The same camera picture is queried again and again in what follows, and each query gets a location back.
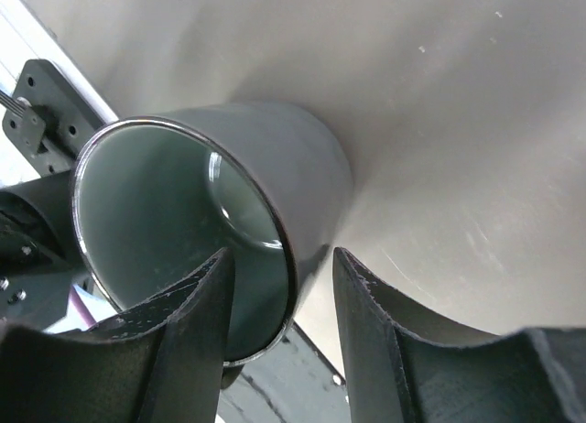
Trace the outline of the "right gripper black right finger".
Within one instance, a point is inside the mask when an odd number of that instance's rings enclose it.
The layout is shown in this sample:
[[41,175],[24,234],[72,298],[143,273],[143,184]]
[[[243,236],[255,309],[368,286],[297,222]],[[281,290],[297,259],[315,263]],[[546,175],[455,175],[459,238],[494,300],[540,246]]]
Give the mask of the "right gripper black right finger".
[[344,248],[332,276],[354,422],[582,422],[585,331],[502,336],[425,307]]

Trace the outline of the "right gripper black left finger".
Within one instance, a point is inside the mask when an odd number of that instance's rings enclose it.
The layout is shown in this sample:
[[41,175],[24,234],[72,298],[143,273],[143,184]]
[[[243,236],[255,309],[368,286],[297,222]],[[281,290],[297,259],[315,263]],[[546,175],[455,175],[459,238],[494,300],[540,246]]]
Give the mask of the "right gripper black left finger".
[[223,248],[87,331],[1,324],[4,422],[212,422],[233,305]]

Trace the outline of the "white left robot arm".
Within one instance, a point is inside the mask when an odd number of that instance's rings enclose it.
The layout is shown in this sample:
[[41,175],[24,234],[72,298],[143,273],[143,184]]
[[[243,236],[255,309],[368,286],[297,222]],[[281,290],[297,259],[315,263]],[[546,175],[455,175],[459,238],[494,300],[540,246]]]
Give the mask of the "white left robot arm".
[[75,238],[69,171],[1,189],[1,318],[44,330],[89,277]]

